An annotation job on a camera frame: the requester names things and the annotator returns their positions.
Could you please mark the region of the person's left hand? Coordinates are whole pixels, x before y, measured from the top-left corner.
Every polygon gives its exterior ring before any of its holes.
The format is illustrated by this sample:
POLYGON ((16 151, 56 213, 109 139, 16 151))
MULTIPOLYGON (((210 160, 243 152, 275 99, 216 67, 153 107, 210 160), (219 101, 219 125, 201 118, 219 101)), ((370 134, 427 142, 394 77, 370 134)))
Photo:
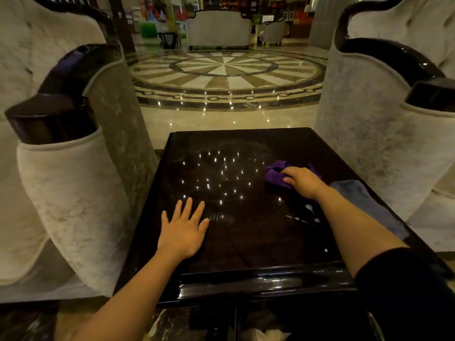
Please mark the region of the person's left hand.
POLYGON ((198 233, 198 226, 203 220, 205 202, 199 203, 196 210, 191 212, 189 220, 181 219, 184 206, 182 200, 177 202, 172 217, 168 217, 169 225, 165 230, 161 230, 157 243, 158 253, 170 255, 178 262, 194 256, 205 238, 205 235, 198 233))

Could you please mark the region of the green stool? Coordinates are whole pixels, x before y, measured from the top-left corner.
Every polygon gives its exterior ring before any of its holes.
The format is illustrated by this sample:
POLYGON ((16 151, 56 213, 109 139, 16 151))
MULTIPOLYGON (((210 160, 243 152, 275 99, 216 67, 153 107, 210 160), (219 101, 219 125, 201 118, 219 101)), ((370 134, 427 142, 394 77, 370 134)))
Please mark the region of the green stool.
POLYGON ((157 38, 157 28, 155 22, 139 22, 140 34, 143 39, 154 39, 157 38))

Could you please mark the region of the person's left forearm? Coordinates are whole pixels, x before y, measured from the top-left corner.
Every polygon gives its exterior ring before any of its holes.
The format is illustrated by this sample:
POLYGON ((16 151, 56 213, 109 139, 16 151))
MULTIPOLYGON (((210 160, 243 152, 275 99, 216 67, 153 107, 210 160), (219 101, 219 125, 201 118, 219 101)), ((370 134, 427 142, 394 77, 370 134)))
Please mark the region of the person's left forearm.
POLYGON ((79 330, 73 341, 141 341, 166 284, 188 251, 161 246, 151 260, 79 330))

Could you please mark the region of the person's right hand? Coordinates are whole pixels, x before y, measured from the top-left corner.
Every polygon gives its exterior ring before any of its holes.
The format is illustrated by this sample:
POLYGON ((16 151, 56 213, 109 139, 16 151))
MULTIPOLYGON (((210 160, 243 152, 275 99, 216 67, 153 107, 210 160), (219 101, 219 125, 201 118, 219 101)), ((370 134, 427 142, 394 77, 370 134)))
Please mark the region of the person's right hand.
POLYGON ((299 186, 296 191, 304 198, 318 200, 329 187, 308 168, 301 168, 299 186))

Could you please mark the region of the dark glossy wooden table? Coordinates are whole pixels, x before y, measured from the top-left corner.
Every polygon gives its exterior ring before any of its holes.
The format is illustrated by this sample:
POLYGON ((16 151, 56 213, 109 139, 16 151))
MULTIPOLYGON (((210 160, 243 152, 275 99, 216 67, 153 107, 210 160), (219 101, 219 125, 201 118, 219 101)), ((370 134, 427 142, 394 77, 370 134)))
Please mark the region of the dark glossy wooden table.
POLYGON ((355 290, 320 207, 265 182, 265 169, 276 160, 310 163, 327 184, 361 182, 408 231, 404 242, 446 280, 455 280, 452 269, 311 128, 179 131, 169 134, 114 293, 156 253, 162 211, 172 216, 177 201, 187 197, 194 209, 204 201, 209 227, 200 250, 175 270, 159 307, 355 290))

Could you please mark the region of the cream sofa dark frame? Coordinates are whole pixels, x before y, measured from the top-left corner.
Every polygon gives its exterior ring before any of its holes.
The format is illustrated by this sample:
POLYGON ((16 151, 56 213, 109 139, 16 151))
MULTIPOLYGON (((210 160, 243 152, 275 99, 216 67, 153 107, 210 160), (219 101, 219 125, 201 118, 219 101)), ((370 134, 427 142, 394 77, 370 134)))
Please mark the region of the cream sofa dark frame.
POLYGON ((185 20, 189 50, 201 47, 244 48, 251 41, 253 23, 234 10, 199 10, 185 20))

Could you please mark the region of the purple cleaning cloth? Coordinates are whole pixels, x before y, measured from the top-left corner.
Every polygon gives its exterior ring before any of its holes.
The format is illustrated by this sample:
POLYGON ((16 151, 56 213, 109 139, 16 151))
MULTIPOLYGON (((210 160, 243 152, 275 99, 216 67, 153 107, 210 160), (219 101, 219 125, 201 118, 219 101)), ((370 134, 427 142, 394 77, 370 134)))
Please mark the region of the purple cleaning cloth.
POLYGON ((277 160, 271 165, 267 166, 264 176, 265 183, 280 187, 282 189, 287 189, 289 191, 295 191, 295 188, 291 184, 283 180, 285 177, 288 177, 288 175, 282 173, 282 171, 288 167, 291 167, 291 165, 284 160, 277 160))

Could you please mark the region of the white plastic bag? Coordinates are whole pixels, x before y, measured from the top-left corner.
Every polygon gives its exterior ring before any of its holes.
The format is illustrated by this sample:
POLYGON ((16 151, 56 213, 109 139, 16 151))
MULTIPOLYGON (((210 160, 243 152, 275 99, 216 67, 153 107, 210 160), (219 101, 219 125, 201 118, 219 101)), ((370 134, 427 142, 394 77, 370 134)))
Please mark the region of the white plastic bag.
POLYGON ((238 341, 286 341, 291 333, 284 333, 279 329, 270 329, 265 332, 249 328, 240 333, 238 341))

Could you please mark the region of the person's right forearm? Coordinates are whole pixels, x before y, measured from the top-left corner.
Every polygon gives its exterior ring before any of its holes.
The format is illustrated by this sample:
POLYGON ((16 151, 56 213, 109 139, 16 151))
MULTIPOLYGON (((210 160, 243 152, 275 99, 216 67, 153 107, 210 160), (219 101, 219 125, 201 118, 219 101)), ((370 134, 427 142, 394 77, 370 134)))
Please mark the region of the person's right forearm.
POLYGON ((339 252, 349 273, 357 273, 374 257, 408 246, 378 221, 367 215, 338 193, 320 183, 312 188, 330 224, 339 252))

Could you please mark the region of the black sleeve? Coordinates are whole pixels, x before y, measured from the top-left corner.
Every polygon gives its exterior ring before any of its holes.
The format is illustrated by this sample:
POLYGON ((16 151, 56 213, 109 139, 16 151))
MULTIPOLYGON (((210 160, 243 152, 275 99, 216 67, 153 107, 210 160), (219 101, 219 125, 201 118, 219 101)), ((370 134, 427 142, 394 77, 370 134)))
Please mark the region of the black sleeve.
POLYGON ((410 248, 375 256, 354 280, 385 341, 455 341, 455 292, 410 248))

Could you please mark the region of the black side table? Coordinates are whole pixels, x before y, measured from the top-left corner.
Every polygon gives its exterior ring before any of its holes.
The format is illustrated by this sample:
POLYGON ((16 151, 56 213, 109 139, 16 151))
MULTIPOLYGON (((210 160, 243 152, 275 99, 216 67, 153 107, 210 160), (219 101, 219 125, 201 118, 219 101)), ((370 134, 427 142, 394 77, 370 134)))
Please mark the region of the black side table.
POLYGON ((157 32, 163 49, 175 49, 181 46, 180 35, 176 32, 157 32))

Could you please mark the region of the grey-blue cloth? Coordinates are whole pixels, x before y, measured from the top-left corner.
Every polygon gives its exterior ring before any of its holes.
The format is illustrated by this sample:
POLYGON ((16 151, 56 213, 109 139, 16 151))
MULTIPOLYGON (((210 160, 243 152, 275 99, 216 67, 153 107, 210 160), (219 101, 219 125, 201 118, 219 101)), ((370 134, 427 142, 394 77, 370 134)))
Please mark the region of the grey-blue cloth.
POLYGON ((330 187, 338 191, 346 200, 367 213, 399 239, 404 240, 410 235, 405 225, 393 217, 384 206, 376 202, 359 180, 336 181, 331 183, 330 187))

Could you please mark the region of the grey stone column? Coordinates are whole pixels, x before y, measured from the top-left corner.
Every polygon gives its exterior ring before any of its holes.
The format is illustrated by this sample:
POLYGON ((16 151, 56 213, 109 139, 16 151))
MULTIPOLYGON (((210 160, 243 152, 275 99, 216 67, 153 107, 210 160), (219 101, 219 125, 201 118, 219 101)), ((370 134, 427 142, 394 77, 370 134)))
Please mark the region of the grey stone column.
POLYGON ((342 11, 358 0, 316 0, 309 46, 330 49, 342 11))

